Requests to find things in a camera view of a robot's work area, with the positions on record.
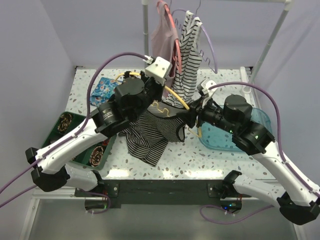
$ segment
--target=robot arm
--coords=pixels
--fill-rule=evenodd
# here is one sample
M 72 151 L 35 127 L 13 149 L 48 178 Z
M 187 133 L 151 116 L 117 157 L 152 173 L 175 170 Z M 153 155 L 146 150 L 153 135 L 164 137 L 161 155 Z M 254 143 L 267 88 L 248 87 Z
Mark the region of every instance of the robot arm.
M 223 109 L 212 100 L 198 112 L 199 125 L 208 122 L 232 133 L 235 145 L 265 166 L 281 184 L 267 184 L 234 170 L 223 180 L 224 192 L 246 194 L 270 203 L 297 225 L 317 218 L 319 185 L 307 178 L 285 154 L 285 160 L 281 158 L 274 136 L 263 125 L 251 121 L 252 106 L 244 97 L 228 96 Z
M 126 78 L 117 86 L 109 101 L 91 112 L 81 132 L 77 133 L 86 120 L 47 147 L 27 149 L 28 162 L 36 162 L 31 172 L 33 182 L 45 192 L 63 186 L 89 191 L 103 185 L 97 171 L 83 169 L 70 159 L 128 128 L 154 100 L 161 101 L 165 77 L 170 69 L 171 63 L 157 57 L 146 67 L 146 75 L 141 72 L 141 79 Z

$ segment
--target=floral cloth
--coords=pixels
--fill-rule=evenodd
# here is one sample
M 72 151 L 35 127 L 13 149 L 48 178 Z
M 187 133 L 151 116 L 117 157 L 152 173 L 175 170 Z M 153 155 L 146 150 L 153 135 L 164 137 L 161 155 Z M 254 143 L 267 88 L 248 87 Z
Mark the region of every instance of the floral cloth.
M 90 104 L 98 107 L 100 104 L 105 103 L 114 94 L 115 87 L 119 84 L 114 80 L 107 77 L 102 77 L 91 93 Z

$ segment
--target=striped shirt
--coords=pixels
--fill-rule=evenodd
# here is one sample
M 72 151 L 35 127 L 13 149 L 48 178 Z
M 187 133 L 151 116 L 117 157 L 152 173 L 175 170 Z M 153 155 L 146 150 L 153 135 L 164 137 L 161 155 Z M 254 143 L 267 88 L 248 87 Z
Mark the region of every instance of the striped shirt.
M 126 137 L 126 145 L 132 156 L 154 167 L 168 142 L 184 142 L 184 126 L 184 121 L 176 116 L 157 117 L 147 110 L 119 136 Z
M 192 101 L 192 96 L 197 87 L 197 71 L 202 62 L 202 57 L 197 50 L 202 22 L 198 17 L 193 18 L 193 15 L 190 11 L 187 11 L 185 15 L 182 35 L 179 40 L 182 73 L 179 73 L 176 69 L 171 87 L 186 103 Z M 166 102 L 177 108 L 183 107 L 171 93 L 168 95 Z

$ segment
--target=white wall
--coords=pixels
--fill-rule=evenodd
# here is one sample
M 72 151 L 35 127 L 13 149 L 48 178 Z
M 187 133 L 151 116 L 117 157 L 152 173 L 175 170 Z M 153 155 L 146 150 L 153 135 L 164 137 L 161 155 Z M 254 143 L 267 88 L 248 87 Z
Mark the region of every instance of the white wall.
M 123 51 L 143 53 L 141 0 L 41 0 L 70 59 L 78 66 L 99 66 Z M 159 21 L 157 0 L 149 1 L 149 32 Z M 199 0 L 172 0 L 171 10 L 194 13 Z M 283 10 L 282 3 L 202 0 L 198 10 L 213 42 L 220 68 L 253 66 Z M 185 14 L 177 12 L 180 23 Z M 210 57 L 204 35 L 201 48 Z M 123 57 L 114 67 L 141 67 L 141 61 Z
M 282 143 L 296 165 L 320 184 L 320 2 L 297 0 L 256 79 L 280 108 Z M 274 109 L 265 97 L 263 109 Z M 305 225 L 309 240 L 320 238 L 320 217 Z
M 64 111 L 74 68 L 39 0 L 0 3 L 0 186 L 28 166 L 25 150 L 40 147 Z M 33 185 L 30 173 L 0 202 Z M 0 239 L 19 238 L 31 194 L 0 209 Z

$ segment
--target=terrazzo table surface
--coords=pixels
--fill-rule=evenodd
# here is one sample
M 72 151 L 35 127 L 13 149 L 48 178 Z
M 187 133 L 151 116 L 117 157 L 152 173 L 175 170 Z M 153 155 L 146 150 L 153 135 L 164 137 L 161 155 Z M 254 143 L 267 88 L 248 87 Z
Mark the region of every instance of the terrazzo table surface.
M 114 79 L 125 71 L 140 72 L 140 69 L 104 69 L 99 74 L 94 89 L 101 77 Z M 70 92 L 66 111 L 85 115 L 86 93 L 89 81 L 95 69 L 77 68 L 73 86 Z M 198 70 L 198 81 L 209 78 L 217 84 L 223 82 L 240 81 L 238 69 L 219 70 L 214 74 L 211 70 Z M 230 85 L 219 88 L 214 94 L 214 100 L 223 105 L 230 94 L 241 95 L 240 85 Z M 250 96 L 253 107 L 254 98 Z M 245 153 L 211 150 L 201 144 L 199 139 L 185 130 L 185 142 L 167 145 L 156 167 L 142 162 L 128 153 L 125 137 L 117 137 L 100 174 L 103 179 L 119 180 L 190 180 L 190 179 L 223 179 L 230 171 L 237 170 L 251 178 L 258 180 L 274 180 L 270 172 L 259 162 Z

